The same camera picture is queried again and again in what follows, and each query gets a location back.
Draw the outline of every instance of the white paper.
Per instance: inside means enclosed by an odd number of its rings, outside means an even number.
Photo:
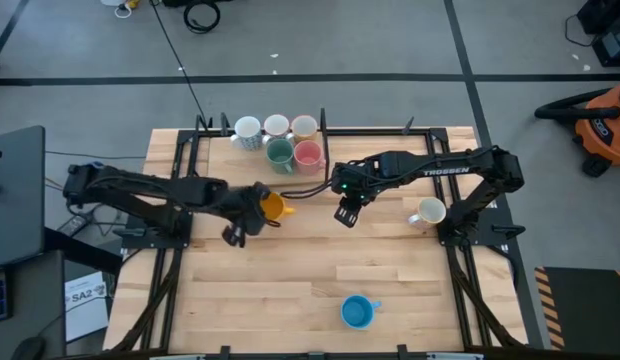
[[[108,326],[105,300],[108,288],[101,272],[68,281],[65,285],[66,342]]]

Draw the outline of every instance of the pink mug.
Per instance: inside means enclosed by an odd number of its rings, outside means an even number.
[[[294,161],[304,175],[314,175],[326,165],[321,146],[312,140],[304,140],[294,147]]]

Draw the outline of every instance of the mug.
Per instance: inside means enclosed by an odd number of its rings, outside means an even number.
[[[270,115],[263,122],[263,129],[266,131],[266,136],[263,137],[263,145],[266,145],[270,142],[270,140],[274,139],[285,139],[288,141],[292,141],[294,135],[290,133],[290,121],[288,118],[275,114]]]
[[[292,133],[294,141],[300,143],[304,140],[314,140],[317,137],[317,120],[310,115],[300,115],[292,120]]]
[[[274,172],[288,175],[293,173],[294,147],[288,140],[272,140],[266,148],[266,156]]]
[[[408,222],[420,229],[436,226],[446,217],[446,205],[437,198],[425,198],[419,202],[417,213],[408,218]]]
[[[234,135],[230,137],[232,145],[239,149],[256,151],[262,145],[261,123],[253,116],[244,116],[234,124]]]
[[[265,213],[265,218],[272,221],[277,221],[283,215],[295,212],[293,208],[286,207],[286,202],[281,195],[274,192],[271,192],[267,198],[259,200],[259,204]]]
[[[321,146],[312,140],[304,140],[294,147],[294,162],[304,175],[314,175],[326,166]]]
[[[353,329],[363,330],[374,320],[374,309],[380,301],[372,302],[363,295],[348,296],[341,304],[341,320]]]

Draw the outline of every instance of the green mug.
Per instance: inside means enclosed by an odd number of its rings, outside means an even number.
[[[276,139],[270,141],[266,149],[266,155],[272,169],[277,174],[292,174],[294,162],[294,146],[288,140]]]

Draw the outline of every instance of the vacuum hose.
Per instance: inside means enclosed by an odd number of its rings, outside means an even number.
[[[608,91],[610,89],[601,89],[551,102],[535,110],[534,116],[539,119],[553,120],[616,119],[620,116],[620,109],[616,106],[594,109],[572,108],[574,105],[590,101]]]

